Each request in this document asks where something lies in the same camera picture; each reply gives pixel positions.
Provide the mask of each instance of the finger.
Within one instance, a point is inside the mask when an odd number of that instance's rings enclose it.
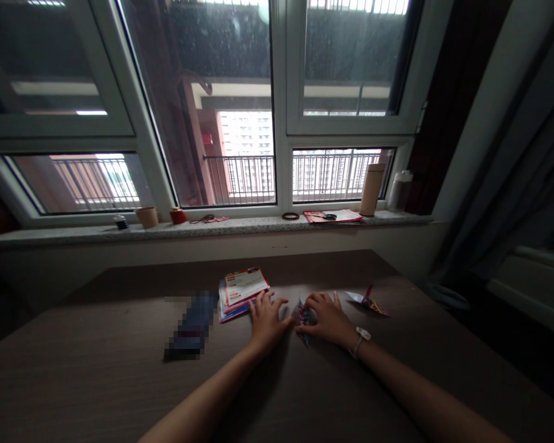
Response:
[[[279,311],[279,308],[283,303],[289,303],[289,300],[287,298],[281,298],[279,297],[277,300],[273,302],[273,307],[275,308],[275,311]]]
[[[314,300],[315,302],[317,302],[318,304],[320,303],[323,303],[324,302],[324,297],[322,297],[322,295],[320,295],[319,292],[312,292],[308,298],[306,298],[306,303],[308,303],[308,300]]]
[[[297,333],[305,333],[308,335],[316,335],[318,333],[317,326],[300,325],[295,327]]]
[[[331,295],[328,292],[320,292],[320,295],[322,295],[324,297],[324,301],[326,303],[332,304]]]
[[[280,324],[283,329],[289,329],[295,324],[295,317],[287,317]]]
[[[257,318],[257,308],[255,308],[254,304],[252,303],[252,300],[248,301],[248,307],[251,310],[252,319],[253,320],[256,319]]]
[[[343,310],[343,307],[340,305],[339,295],[336,291],[334,292],[334,305],[341,311]]]
[[[263,308],[263,297],[265,296],[265,291],[257,295],[257,312]]]
[[[275,291],[265,291],[265,295],[263,296],[263,299],[265,300],[265,304],[267,306],[271,306],[273,304],[273,300],[271,300],[271,297],[275,295]]]
[[[306,299],[306,303],[304,304],[303,306],[304,309],[308,309],[308,308],[312,308],[313,310],[315,310],[316,312],[318,312],[320,310],[320,303],[318,303],[316,300],[314,300],[313,298],[310,298],[308,297]]]

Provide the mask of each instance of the curtain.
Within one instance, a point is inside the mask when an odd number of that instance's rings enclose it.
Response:
[[[519,107],[495,140],[444,268],[492,278],[518,245],[554,233],[554,33]]]

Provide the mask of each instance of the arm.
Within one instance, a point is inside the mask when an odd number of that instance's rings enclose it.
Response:
[[[250,343],[215,375],[170,411],[141,439],[146,442],[193,442],[208,440],[246,378],[275,347],[294,322],[293,317],[279,321],[279,307],[287,303],[274,292],[261,293],[256,306],[249,302],[252,317]]]
[[[355,326],[343,312],[339,296],[334,302],[315,292],[306,307],[316,311],[318,323],[299,326],[299,332],[353,349],[359,340]],[[510,442],[503,432],[439,386],[395,359],[372,341],[361,340],[357,357],[394,394],[423,432],[435,442]]]

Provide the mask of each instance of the forearm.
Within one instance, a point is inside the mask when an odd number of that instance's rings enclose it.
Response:
[[[357,355],[390,389],[432,441],[510,441],[483,417],[375,343],[363,342]]]
[[[150,429],[140,442],[209,439],[260,358],[259,352],[251,346],[244,348]]]

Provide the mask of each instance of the granite window sill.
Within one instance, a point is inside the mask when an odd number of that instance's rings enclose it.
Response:
[[[193,237],[223,236],[234,234],[265,234],[291,231],[317,231],[324,229],[366,229],[372,226],[415,225],[430,223],[433,218],[405,212],[377,211],[374,217],[365,217],[365,225],[349,226],[332,223],[308,223],[287,221],[281,217],[231,218],[217,223],[161,223],[155,228],[143,229],[130,225],[118,231],[115,226],[90,226],[83,228],[23,229],[0,235],[0,249],[11,247],[57,246],[96,244],[124,241],[149,241]]]

